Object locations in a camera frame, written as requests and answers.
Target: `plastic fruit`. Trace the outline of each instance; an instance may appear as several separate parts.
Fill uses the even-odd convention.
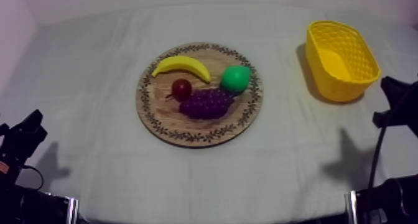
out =
[[[223,72],[221,87],[232,93],[241,93],[248,86],[250,73],[248,67],[232,65]]]
[[[193,119],[217,119],[234,103],[232,95],[219,88],[198,90],[180,104],[180,113]]]
[[[178,79],[171,85],[171,94],[177,101],[185,101],[192,94],[192,84],[183,78]]]
[[[151,75],[155,77],[159,73],[172,70],[185,70],[195,74],[207,83],[210,82],[210,74],[204,64],[188,56],[174,56],[163,59]]]

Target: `green fruit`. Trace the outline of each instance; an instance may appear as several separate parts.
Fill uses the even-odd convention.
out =
[[[248,67],[232,65],[223,72],[221,87],[227,91],[241,93],[248,86],[250,73]]]

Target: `black cable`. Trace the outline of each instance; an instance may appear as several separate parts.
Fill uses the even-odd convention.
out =
[[[382,149],[382,142],[383,142],[384,135],[386,134],[386,128],[388,128],[395,112],[399,109],[399,107],[403,104],[403,102],[406,100],[406,98],[408,98],[409,95],[417,87],[418,87],[418,82],[415,82],[411,85],[411,87],[405,92],[405,94],[401,97],[401,99],[399,99],[399,101],[396,103],[395,107],[393,109],[389,110],[388,116],[386,117],[386,120],[382,125],[382,129],[380,130],[379,138],[378,138],[378,141],[376,143],[376,149],[374,150],[373,161],[371,163],[369,185],[368,185],[368,188],[367,188],[367,191],[368,191],[369,194],[371,193],[371,189],[373,188],[373,185],[374,185],[374,177],[376,176],[376,168],[378,166],[380,151]],[[369,215],[368,212],[367,212],[367,216],[368,216],[368,223],[371,223],[370,215]]]
[[[28,190],[23,194],[23,196],[21,198],[21,201],[20,201],[20,204],[19,204],[20,205],[20,208],[21,208],[21,220],[22,220],[22,224],[25,224],[25,216],[23,214],[23,203],[25,202],[25,196],[27,194],[31,193],[31,192],[37,192],[37,191],[39,191],[44,186],[45,180],[44,180],[44,176],[42,175],[42,173],[38,169],[36,169],[35,167],[33,167],[33,166],[23,165],[22,166],[22,169],[31,169],[31,170],[35,171],[36,173],[38,173],[39,174],[39,177],[40,177],[40,185],[39,185],[39,187],[36,188],[36,189],[28,188]]]
[[[39,177],[40,177],[40,186],[38,188],[34,189],[34,190],[38,191],[38,190],[40,190],[44,186],[44,183],[45,183],[44,176],[42,175],[42,173],[38,169],[36,169],[33,166],[27,166],[27,165],[23,165],[22,166],[22,169],[31,169],[31,170],[33,170],[33,171],[35,171],[36,173],[39,174]]]

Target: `grape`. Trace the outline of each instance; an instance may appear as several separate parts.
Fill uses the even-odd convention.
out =
[[[219,88],[195,91],[182,102],[179,111],[193,119],[217,119],[228,112],[234,103],[234,96]]]

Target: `white tablecloth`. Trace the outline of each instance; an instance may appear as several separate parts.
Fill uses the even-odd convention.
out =
[[[372,114],[388,104],[379,82],[349,105],[311,95],[303,43],[308,23],[321,19],[359,29],[383,75],[416,80],[418,33],[405,25],[272,4],[154,7],[42,26],[1,96],[1,121],[43,112],[49,135],[28,163],[44,173],[44,190],[79,198],[90,219],[275,223],[343,212],[343,194],[367,182]],[[150,134],[134,95],[156,56],[198,41],[244,54],[264,100],[242,135],[190,150]],[[416,173],[415,145],[406,127],[391,128],[378,180]],[[38,180],[24,172],[19,182]]]

